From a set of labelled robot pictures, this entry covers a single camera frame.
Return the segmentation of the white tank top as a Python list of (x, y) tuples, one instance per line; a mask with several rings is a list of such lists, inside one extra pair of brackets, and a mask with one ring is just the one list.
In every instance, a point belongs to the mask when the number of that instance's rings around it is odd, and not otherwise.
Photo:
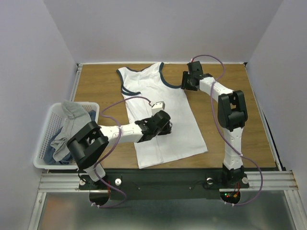
[(134, 145), (140, 169), (208, 151), (186, 94), (164, 79), (163, 67), (158, 62), (141, 71), (117, 70), (129, 122), (145, 133)]

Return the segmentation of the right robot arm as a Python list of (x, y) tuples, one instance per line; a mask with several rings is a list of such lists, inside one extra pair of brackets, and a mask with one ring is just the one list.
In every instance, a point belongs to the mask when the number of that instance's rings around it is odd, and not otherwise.
[(217, 102), (217, 115), (213, 118), (225, 142), (221, 183), (231, 187), (245, 176), (241, 142), (248, 113), (244, 93), (241, 90), (231, 90), (220, 84), (211, 74), (203, 73), (199, 61), (191, 61), (187, 66), (188, 71), (183, 72), (181, 88), (202, 91), (211, 97), (211, 103)]

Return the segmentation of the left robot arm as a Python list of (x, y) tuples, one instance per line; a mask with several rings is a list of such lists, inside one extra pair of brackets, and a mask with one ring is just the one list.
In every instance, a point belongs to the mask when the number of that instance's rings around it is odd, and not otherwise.
[(171, 133), (171, 117), (160, 110), (153, 116), (123, 126), (100, 126), (95, 121), (87, 123), (66, 146), (75, 160), (78, 169), (87, 173), (80, 181), (82, 189), (103, 189), (106, 185), (106, 173), (98, 162), (108, 146), (119, 143), (142, 143), (158, 135)]

